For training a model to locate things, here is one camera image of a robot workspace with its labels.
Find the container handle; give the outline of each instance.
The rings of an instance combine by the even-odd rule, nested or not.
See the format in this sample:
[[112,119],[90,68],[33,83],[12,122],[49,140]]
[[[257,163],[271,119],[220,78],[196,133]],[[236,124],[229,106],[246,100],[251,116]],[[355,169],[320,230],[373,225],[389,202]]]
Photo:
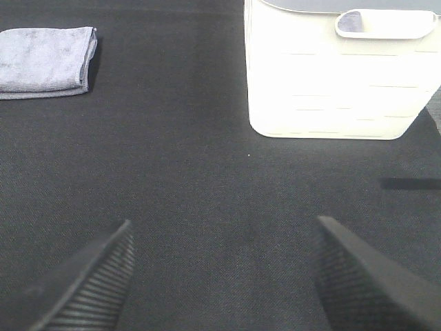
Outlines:
[[337,18],[336,32],[344,38],[419,39],[437,24],[437,14],[426,10],[355,9]]

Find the textured fabric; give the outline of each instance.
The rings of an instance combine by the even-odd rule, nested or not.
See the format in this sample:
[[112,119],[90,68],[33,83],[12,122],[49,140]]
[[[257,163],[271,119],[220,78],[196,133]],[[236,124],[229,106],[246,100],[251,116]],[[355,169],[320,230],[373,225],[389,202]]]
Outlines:
[[0,32],[0,99],[61,97],[89,89],[95,29],[19,28]]
[[262,137],[243,4],[131,2],[0,5],[0,30],[99,28],[92,93],[0,103],[0,300],[126,218],[118,331],[329,331],[310,267],[319,214],[440,284],[440,191],[384,185],[441,179],[426,111],[396,141]]

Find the gray towel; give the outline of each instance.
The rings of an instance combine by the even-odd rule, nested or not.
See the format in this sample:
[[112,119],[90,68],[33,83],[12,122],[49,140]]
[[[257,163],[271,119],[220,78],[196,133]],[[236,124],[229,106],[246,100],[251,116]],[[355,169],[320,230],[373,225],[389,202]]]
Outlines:
[[0,32],[0,99],[62,97],[89,90],[95,28]]

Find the microfiber cloth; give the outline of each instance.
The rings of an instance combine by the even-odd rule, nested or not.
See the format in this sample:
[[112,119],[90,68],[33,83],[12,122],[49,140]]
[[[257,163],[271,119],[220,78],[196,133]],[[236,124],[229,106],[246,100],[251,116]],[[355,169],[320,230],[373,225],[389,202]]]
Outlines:
[[0,32],[0,99],[86,93],[96,45],[93,27]]

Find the white plastic container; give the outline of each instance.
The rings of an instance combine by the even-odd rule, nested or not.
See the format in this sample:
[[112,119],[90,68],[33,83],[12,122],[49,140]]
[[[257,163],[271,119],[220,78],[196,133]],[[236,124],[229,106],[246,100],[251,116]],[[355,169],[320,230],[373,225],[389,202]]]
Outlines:
[[441,1],[393,2],[403,1],[245,0],[252,127],[268,137],[403,135],[441,86]]

